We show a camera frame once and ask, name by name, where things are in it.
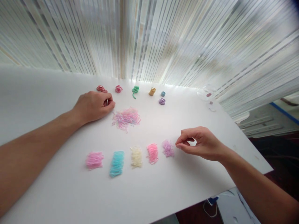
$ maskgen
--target white curtain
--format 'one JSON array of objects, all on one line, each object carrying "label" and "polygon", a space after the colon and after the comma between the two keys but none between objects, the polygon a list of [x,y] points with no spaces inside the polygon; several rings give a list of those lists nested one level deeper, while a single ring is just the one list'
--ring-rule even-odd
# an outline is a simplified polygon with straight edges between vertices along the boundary
[{"label": "white curtain", "polygon": [[1,0],[0,63],[201,88],[234,117],[299,89],[288,0]]}]

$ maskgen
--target clear plastic item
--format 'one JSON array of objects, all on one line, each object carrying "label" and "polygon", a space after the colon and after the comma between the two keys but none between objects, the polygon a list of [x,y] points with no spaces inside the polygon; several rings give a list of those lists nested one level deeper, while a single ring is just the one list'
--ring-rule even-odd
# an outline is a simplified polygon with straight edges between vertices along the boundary
[{"label": "clear plastic item", "polygon": [[211,111],[216,111],[215,104],[213,103],[213,95],[215,92],[216,88],[210,84],[205,85],[197,92],[197,95],[200,97],[200,99],[207,101],[206,106]]}]

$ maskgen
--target green rubber band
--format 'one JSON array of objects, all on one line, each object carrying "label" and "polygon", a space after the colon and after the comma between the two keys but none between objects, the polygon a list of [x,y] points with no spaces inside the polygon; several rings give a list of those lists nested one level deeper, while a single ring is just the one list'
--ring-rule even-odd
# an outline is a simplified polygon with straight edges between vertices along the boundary
[{"label": "green rubber band", "polygon": [[134,94],[138,93],[138,90],[139,90],[139,86],[134,86],[134,89],[132,89],[132,92],[133,92],[132,96],[133,96],[134,99],[136,99],[136,97],[134,96]]}]

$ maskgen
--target white table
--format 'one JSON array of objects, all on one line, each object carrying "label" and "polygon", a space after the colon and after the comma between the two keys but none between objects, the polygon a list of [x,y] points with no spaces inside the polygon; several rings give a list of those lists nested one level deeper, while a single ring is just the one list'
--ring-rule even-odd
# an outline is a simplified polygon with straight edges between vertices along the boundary
[{"label": "white table", "polygon": [[[211,112],[196,89],[29,68],[1,67],[0,144],[12,140],[71,109],[80,94],[103,85],[116,102],[114,111],[138,109],[139,126],[128,134],[112,124],[113,114],[84,126],[56,153],[22,198],[0,223],[151,223],[235,186],[224,167],[187,155],[162,154],[161,143],[172,143],[185,128],[208,127],[262,173],[272,170],[257,149],[216,103]],[[114,92],[115,86],[124,89]],[[140,87],[136,100],[134,85]],[[151,87],[157,89],[149,96]],[[160,105],[161,91],[166,92]],[[157,143],[159,161],[151,165],[146,146]],[[143,167],[132,169],[130,147],[138,145]],[[123,174],[111,179],[114,151],[125,151]],[[102,151],[103,168],[88,171],[90,151]]]}]

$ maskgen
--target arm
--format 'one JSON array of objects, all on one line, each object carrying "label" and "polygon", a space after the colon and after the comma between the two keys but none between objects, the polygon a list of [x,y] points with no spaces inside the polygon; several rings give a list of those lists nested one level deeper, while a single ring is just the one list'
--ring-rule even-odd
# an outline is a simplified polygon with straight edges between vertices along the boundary
[{"label": "arm", "polygon": [[114,106],[110,93],[85,93],[69,112],[1,146],[0,217],[26,192],[76,130],[106,116]]},{"label": "arm", "polygon": [[[188,141],[196,140],[196,146]],[[182,130],[176,142],[184,152],[219,161],[261,223],[298,223],[299,203],[242,157],[221,143],[207,128]]]}]

